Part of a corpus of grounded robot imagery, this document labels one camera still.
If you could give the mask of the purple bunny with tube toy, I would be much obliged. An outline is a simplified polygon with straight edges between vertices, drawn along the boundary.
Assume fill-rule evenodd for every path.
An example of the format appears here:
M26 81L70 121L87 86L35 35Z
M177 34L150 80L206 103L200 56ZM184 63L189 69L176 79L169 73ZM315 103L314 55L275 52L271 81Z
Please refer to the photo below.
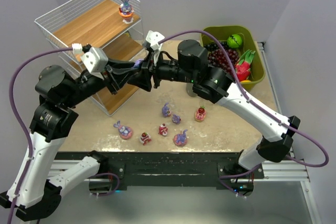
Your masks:
M141 65L142 65L143 61L144 61L143 59L136 60L132 68L136 68L136 69L141 68Z

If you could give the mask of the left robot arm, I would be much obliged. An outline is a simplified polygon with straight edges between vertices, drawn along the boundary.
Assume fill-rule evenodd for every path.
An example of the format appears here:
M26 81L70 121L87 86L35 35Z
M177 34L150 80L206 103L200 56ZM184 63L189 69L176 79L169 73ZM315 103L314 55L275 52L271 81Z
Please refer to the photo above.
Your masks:
M72 168L48 176L78 117L75 106L103 88L117 93L137 71L132 61L109 60L98 73L85 70L76 79L58 65L40 73L35 86L39 106L25 132L28 148L11 188L1 193L1 205L10 209L11 216L37 223L49 217L63 196L83 180L107 174L108 158L91 151Z

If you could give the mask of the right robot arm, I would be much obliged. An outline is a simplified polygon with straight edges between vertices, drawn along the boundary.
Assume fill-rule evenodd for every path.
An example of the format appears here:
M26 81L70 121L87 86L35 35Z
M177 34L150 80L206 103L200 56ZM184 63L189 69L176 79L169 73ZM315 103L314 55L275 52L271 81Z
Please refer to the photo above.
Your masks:
M178 59L164 60L162 54L152 49L141 62L139 72L128 83L147 92L158 88L162 80L185 82L192 86L197 96L223 106L251 124L262 138L238 158L238 166L250 170L264 161L281 162L289 153L294 132L288 126L298 127L295 116L278 114L260 101L253 106L252 98L245 98L238 82L223 69L209 65L207 50L196 40L184 40L177 47Z

